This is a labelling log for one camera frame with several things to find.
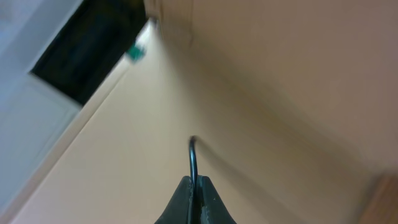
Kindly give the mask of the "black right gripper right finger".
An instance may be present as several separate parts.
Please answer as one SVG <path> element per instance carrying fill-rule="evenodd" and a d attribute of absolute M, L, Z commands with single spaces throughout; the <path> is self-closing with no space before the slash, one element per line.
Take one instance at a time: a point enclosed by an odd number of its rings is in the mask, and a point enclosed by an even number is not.
<path fill-rule="evenodd" d="M 200 224 L 236 224 L 225 207 L 211 179 L 198 176 L 198 202 Z"/>

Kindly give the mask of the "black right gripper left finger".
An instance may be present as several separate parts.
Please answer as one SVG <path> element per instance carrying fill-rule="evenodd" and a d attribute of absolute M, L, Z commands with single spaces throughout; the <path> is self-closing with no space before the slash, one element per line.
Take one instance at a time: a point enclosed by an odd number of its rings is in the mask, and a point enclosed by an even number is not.
<path fill-rule="evenodd" d="M 188 224 L 192 212 L 193 185 L 184 176 L 155 224 Z"/>

